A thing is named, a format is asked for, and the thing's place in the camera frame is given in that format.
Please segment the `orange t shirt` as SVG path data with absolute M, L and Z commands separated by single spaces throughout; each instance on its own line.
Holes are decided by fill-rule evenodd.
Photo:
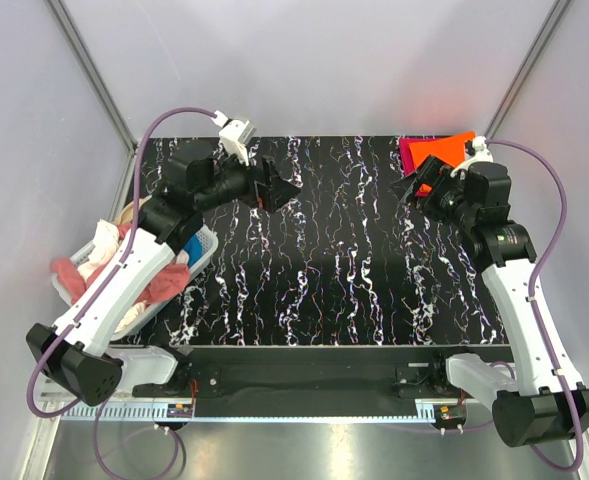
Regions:
M 474 131 L 468 131 L 448 137 L 418 138 L 410 145 L 414 173 L 429 157 L 435 156 L 451 167 L 456 167 L 466 159 L 466 143 L 476 137 Z

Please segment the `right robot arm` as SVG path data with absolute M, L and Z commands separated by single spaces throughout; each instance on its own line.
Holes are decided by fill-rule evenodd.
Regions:
M 393 183 L 399 201 L 458 228 L 463 248 L 495 302 L 515 362 L 509 377 L 471 353 L 447 357 L 445 381 L 490 410 L 510 447 L 578 438 L 589 428 L 589 388 L 569 359 L 539 280 L 524 226 L 510 220 L 505 166 L 475 161 L 456 171 L 430 156 Z

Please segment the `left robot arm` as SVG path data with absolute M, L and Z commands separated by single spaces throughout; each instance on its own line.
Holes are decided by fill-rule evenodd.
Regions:
M 235 200 L 274 213 L 299 192 L 269 156 L 246 165 L 228 154 L 217 163 L 206 141 L 179 146 L 98 278 L 53 325 L 35 324 L 28 331 L 26 342 L 37 362 L 33 374 L 45 375 L 88 406 L 102 404 L 118 388 L 180 392 L 185 383 L 176 371 L 185 355 L 170 347 L 113 348 L 118 324 L 202 229 L 204 213 Z

